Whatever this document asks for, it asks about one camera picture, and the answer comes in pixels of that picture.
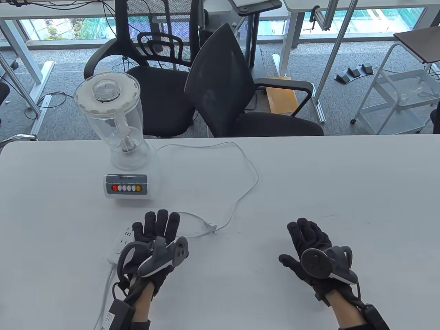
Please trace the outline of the person's left hand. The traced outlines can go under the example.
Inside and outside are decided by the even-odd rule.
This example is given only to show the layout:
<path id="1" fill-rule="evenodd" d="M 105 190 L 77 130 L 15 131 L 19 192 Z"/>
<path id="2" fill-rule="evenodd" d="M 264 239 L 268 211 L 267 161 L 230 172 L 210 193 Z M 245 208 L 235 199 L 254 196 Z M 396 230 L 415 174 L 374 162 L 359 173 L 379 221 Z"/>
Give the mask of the person's left hand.
<path id="1" fill-rule="evenodd" d="M 149 211 L 145 214 L 144 223 L 133 223 L 134 239 L 136 242 L 148 244 L 150 248 L 157 237 L 165 238 L 166 243 L 170 244 L 176 239 L 179 224 L 180 215 L 177 212 L 169 214 L 166 209 L 161 209 L 157 213 Z M 122 274 L 127 275 L 129 280 L 132 280 L 133 276 L 137 275 L 139 266 L 151 256 L 151 253 L 150 249 L 135 247 L 132 259 L 125 264 Z M 173 270 L 174 267 L 171 265 L 165 267 L 150 277 L 141 278 L 139 284 L 135 284 L 135 287 L 145 289 L 148 284 L 152 284 L 154 286 L 153 297 L 155 297 L 166 277 Z"/>

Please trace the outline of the person's right hand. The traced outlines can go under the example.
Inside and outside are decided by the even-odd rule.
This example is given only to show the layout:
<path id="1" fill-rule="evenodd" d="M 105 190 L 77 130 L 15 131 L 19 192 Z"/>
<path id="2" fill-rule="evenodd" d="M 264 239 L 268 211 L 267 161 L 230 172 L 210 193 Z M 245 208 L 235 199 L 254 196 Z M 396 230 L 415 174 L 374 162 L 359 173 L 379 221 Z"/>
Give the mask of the person's right hand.
<path id="1" fill-rule="evenodd" d="M 321 231 L 316 223 L 306 218 L 299 218 L 296 222 L 288 223 L 287 229 L 299 257 L 302 257 L 307 249 L 324 251 L 331 247 L 328 235 Z M 326 295 L 332 291 L 339 292 L 344 298 L 349 297 L 349 301 L 355 300 L 352 289 L 347 283 L 334 278 L 315 278 L 308 274 L 301 265 L 301 262 L 294 259 L 291 255 L 281 254 L 278 260 L 284 267 L 291 269 L 300 280 L 311 286 L 315 291 L 317 300 L 324 302 L 327 306 L 330 306 L 330 301 L 329 298 L 326 298 Z"/>

